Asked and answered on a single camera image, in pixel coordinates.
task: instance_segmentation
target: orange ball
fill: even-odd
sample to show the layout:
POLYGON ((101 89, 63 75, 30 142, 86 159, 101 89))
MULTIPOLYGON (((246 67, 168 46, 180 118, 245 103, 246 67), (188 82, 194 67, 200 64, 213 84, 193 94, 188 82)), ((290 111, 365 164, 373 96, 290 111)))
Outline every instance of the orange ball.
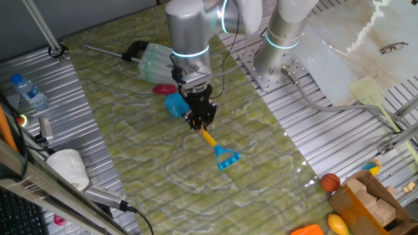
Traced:
POLYGON ((322 176, 321 178, 321 185, 326 191, 332 193, 338 189, 340 186, 341 181, 339 177, 333 173, 328 173, 322 176))

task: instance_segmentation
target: water bottle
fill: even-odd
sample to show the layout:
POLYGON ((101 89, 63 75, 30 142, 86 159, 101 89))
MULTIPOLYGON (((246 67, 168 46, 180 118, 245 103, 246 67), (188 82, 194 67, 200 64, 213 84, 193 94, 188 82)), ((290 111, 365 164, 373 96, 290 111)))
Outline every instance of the water bottle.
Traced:
POLYGON ((25 98, 32 108, 36 110, 44 110, 48 107, 48 99, 38 90, 38 87, 20 74, 12 76, 14 90, 25 98))

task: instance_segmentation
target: green-tinted plastic container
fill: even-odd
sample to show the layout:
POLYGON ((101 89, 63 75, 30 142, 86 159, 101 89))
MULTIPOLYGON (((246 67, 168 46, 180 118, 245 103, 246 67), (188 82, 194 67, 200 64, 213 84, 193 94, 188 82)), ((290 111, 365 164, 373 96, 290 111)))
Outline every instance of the green-tinted plastic container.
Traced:
POLYGON ((138 65, 140 78, 155 84, 177 85, 171 77, 171 53, 171 48, 149 43, 138 65))

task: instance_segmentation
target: paper towel roll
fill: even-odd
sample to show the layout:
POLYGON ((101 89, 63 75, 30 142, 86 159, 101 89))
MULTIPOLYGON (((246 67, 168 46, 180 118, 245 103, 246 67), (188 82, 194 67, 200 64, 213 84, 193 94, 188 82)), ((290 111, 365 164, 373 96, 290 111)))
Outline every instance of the paper towel roll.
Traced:
POLYGON ((89 184, 86 168, 76 150, 61 150, 51 155, 46 163, 79 191, 89 184))

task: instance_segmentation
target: blue led ring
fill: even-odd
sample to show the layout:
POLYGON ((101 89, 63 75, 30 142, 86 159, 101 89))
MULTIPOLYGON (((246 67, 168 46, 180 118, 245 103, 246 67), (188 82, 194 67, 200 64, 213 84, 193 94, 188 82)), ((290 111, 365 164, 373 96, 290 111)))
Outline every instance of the blue led ring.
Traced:
POLYGON ((227 8, 227 3, 228 3, 228 0, 224 0, 223 6, 222 6, 222 18, 221 18, 222 30, 225 33, 228 33, 228 31, 227 31, 227 29, 225 27, 225 9, 227 8))
POLYGON ((294 48, 294 47, 295 47, 295 46, 299 43, 299 41, 298 41, 298 42, 296 42, 296 44, 295 44, 295 45, 293 45, 293 46, 283 47, 283 46, 278 46, 278 45, 274 44, 272 41, 270 41, 270 39, 268 39, 267 34, 266 34, 266 39, 267 39, 267 41, 268 41, 271 45, 273 45, 274 47, 279 48, 279 49, 290 49, 290 48, 294 48))
POLYGON ((180 54, 180 53, 175 52, 174 50, 172 51, 172 53, 175 56, 178 56, 178 57, 190 58, 190 57, 195 57, 195 56, 201 55, 201 54, 207 52, 208 50, 209 50, 209 46, 206 49, 204 49, 203 51, 198 52, 198 53, 194 53, 194 54, 180 54))

